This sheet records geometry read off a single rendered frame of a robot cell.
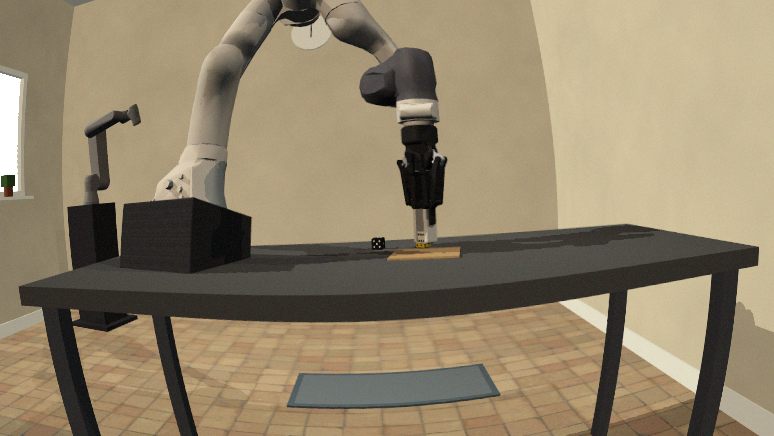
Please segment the orange flat mat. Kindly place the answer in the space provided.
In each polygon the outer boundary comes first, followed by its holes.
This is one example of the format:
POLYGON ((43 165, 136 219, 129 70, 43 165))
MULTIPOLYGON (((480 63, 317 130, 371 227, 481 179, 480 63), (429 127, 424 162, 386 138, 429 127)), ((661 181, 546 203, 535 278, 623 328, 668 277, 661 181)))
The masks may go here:
POLYGON ((419 260, 459 258, 460 247, 425 248, 425 249, 399 249, 395 250, 388 258, 391 260, 419 260))

